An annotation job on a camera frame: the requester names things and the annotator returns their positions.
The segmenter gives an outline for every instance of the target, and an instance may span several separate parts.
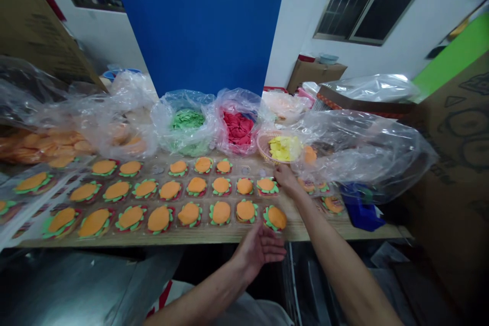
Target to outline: blue partition board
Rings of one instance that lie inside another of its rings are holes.
[[[159,96],[224,87],[261,95],[282,0],[122,1]]]

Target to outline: hamburger-shaped clay craft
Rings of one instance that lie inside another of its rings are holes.
[[[187,195],[202,197],[207,191],[207,182],[200,177],[194,177],[190,180],[187,186]]]
[[[98,209],[82,220],[78,237],[95,238],[107,233],[112,221],[116,217],[116,211],[112,208]]]
[[[198,174],[208,175],[212,171],[214,160],[208,157],[200,157],[195,162],[194,171]]]
[[[136,183],[132,194],[135,199],[150,199],[154,196],[156,191],[158,191],[158,183],[154,178],[151,178]]]
[[[53,159],[52,161],[50,161],[48,163],[48,165],[51,168],[64,169],[70,163],[73,163],[73,162],[76,162],[76,161],[79,161],[79,159],[77,157],[75,157],[74,155],[63,155],[63,156],[60,156],[60,157],[58,157],[58,158]]]
[[[253,224],[258,216],[258,205],[243,199],[236,206],[236,220],[244,224]]]
[[[182,185],[175,180],[165,183],[159,190],[159,198],[163,201],[175,201],[180,196],[182,196]]]
[[[215,172],[217,174],[231,174],[232,171],[233,171],[233,164],[229,162],[227,158],[221,160],[215,166]]]
[[[307,192],[310,195],[314,194],[314,190],[315,190],[314,183],[309,181],[304,182],[302,178],[298,178],[297,182],[299,183],[299,185],[301,185],[301,187],[304,189],[305,192]]]
[[[198,227],[202,220],[202,208],[200,204],[194,204],[193,201],[185,204],[178,213],[180,225],[187,228]]]
[[[106,202],[119,202],[127,197],[127,194],[131,190],[132,185],[129,182],[119,180],[116,183],[107,187],[103,194],[103,199]]]
[[[41,172],[22,181],[14,188],[16,194],[40,195],[56,184],[54,176],[48,172]]]
[[[322,205],[331,214],[341,215],[345,210],[345,207],[336,196],[329,196],[321,198]]]
[[[323,182],[323,183],[317,185],[317,189],[322,194],[328,194],[331,191],[330,187],[328,186],[328,184],[326,182]]]
[[[8,222],[20,209],[20,204],[15,201],[0,201],[0,224]]]
[[[119,220],[116,222],[117,230],[119,232],[139,230],[147,211],[148,208],[144,205],[129,206],[122,214],[119,214]]]
[[[258,194],[261,196],[276,196],[279,193],[277,182],[272,177],[262,178],[256,183]]]
[[[148,232],[157,235],[168,231],[173,223],[175,208],[162,205],[153,210],[148,219]]]
[[[63,238],[70,234],[82,219],[82,211],[67,207],[60,210],[55,216],[50,216],[42,225],[42,238]]]
[[[265,208],[263,211],[263,219],[264,225],[273,229],[275,232],[282,232],[287,226],[287,217],[284,212],[273,205]]]
[[[118,161],[113,159],[99,160],[92,166],[92,174],[101,177],[108,177],[117,169]]]
[[[97,181],[85,183],[71,193],[70,200],[77,203],[89,204],[95,201],[101,187],[102,184]]]
[[[173,177],[184,177],[188,174],[188,165],[182,160],[176,161],[170,165],[168,174]]]
[[[229,178],[218,177],[212,183],[212,193],[217,196],[229,196],[231,194],[231,180]]]
[[[209,217],[212,225],[227,225],[231,222],[231,206],[227,202],[218,201],[210,206]]]
[[[246,195],[246,196],[252,195],[253,192],[255,191],[253,189],[253,180],[244,177],[240,178],[236,183],[236,191],[238,191],[238,194],[240,195]]]
[[[121,177],[135,177],[141,171],[143,165],[137,160],[131,160],[121,165],[119,169],[119,176]]]

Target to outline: metal surface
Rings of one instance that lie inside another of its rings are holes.
[[[148,259],[72,251],[32,251],[0,274],[4,325],[142,324],[172,278],[183,247],[150,249]]]

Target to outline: green board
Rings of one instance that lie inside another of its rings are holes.
[[[413,83],[425,96],[429,96],[488,50],[489,13],[485,13],[472,21],[419,73]]]

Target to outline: person's hand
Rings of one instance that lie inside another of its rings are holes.
[[[239,243],[231,261],[243,269],[243,276],[250,284],[263,265],[282,261],[286,254],[284,240],[276,238],[275,232],[258,220]]]
[[[289,196],[293,197],[294,194],[303,191],[297,182],[292,169],[290,169],[288,165],[280,163],[275,167],[275,179],[277,180],[278,184],[284,188],[285,192],[289,194]]]

